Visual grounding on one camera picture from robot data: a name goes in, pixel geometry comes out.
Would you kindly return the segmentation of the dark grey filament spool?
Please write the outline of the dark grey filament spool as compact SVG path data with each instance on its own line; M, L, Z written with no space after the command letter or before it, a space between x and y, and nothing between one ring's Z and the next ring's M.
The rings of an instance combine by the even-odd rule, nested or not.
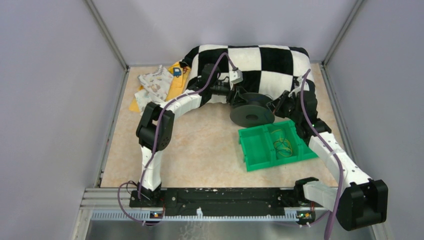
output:
M268 95L247 92L243 95L247 102L243 105L233 104L230 111L231 121L243 128L257 127L275 122L275 116L267 107L273 101Z

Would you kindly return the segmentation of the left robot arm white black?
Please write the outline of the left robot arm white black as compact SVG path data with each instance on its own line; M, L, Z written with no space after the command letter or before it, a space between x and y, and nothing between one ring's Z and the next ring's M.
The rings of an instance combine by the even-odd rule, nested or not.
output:
M202 107L213 95L228 95L234 85L243 80L242 71L238 68L231 70L226 79L220 80L220 74L217 65L206 64L200 76L181 95L161 104L147 104L136 129L142 152L142 172L137 191L147 206L154 207L160 202L161 194L157 189L162 183L162 151L171 141L175 120Z

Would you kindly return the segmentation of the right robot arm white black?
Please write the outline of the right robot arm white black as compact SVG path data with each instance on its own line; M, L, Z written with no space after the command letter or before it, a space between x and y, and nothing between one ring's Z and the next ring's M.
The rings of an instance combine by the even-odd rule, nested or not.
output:
M312 201L325 207L331 212L328 224L338 221L346 231L387 220L387 184L362 171L337 142L331 128L318 117L318 100L313 91L284 91L268 106L277 117L294 122L297 135L337 181L337 189L317 180L305 183L293 192L297 205L307 206Z

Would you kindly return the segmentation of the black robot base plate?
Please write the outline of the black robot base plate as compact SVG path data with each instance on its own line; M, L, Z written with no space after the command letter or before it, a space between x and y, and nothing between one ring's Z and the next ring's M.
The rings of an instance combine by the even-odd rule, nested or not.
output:
M194 216L198 209L206 217L283 216L287 208L311 207L297 190L280 187L162 188L149 197L132 191L131 208L159 208L167 217Z

